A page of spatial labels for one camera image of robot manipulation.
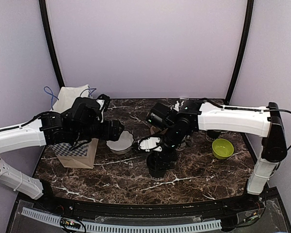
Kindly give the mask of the checkered paper takeout bag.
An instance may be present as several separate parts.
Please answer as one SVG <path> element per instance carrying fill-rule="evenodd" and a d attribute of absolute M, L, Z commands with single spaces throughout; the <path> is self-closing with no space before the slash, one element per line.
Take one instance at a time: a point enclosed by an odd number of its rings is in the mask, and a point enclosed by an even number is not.
<path fill-rule="evenodd" d="M 77 97 L 92 98 L 92 93 L 95 89 L 90 88 L 87 84 L 80 87 L 62 87 L 57 96 L 47 86 L 44 91 L 51 95 L 51 110 L 62 113 L 72 107 Z M 64 167 L 92 169 L 97 146 L 98 139 L 92 139 L 90 143 L 84 144 L 73 151 L 69 150 L 71 145 L 68 143 L 52 145 L 51 149 Z"/>

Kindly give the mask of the black paper coffee cup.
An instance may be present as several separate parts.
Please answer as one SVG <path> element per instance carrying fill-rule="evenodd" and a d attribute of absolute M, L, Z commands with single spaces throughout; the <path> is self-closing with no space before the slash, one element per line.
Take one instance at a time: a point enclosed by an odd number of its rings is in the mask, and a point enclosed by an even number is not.
<path fill-rule="evenodd" d="M 206 131 L 206 140 L 209 142 L 213 142 L 214 140 L 218 139 L 221 134 L 227 133 L 227 132 L 228 131 L 208 130 Z"/>

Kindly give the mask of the brown cardboard cup carrier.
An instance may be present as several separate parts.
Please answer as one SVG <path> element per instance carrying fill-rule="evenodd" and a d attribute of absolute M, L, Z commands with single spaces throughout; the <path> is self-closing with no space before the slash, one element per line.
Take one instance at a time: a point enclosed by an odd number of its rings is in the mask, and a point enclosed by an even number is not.
<path fill-rule="evenodd" d="M 164 135 L 167 131 L 167 128 L 160 130 L 154 126 L 150 127 L 150 135 L 151 136 L 158 136 L 158 135 Z"/>

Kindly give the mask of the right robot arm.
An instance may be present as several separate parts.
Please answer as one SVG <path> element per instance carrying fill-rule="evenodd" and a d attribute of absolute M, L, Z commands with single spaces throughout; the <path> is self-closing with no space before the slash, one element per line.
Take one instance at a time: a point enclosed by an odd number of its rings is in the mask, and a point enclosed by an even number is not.
<path fill-rule="evenodd" d="M 207 98 L 177 101 L 173 107 L 156 103 L 146 120 L 160 131 L 139 140 L 140 150 L 152 151 L 147 166 L 152 177 L 161 178 L 176 160 L 176 148 L 184 138 L 198 131 L 230 131 L 262 138 L 261 151 L 238 207 L 249 210 L 257 202 L 267 181 L 288 154 L 285 131 L 278 105 L 240 107 L 219 105 Z"/>

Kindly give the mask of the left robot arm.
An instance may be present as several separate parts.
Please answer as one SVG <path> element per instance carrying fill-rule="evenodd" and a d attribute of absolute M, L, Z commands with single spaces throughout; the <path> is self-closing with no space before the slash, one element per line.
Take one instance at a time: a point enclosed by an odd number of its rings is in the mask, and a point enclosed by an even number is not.
<path fill-rule="evenodd" d="M 90 143 L 92 139 L 117 141 L 124 131 L 119 120 L 104 120 L 110 104 L 109 96 L 97 99 L 77 97 L 72 106 L 58 113 L 42 112 L 30 121 L 0 129 L 0 154 L 28 148 L 68 143 L 70 151 Z M 8 165 L 0 158 L 0 184 L 39 200 L 49 212 L 59 207 L 50 184 L 35 179 Z"/>

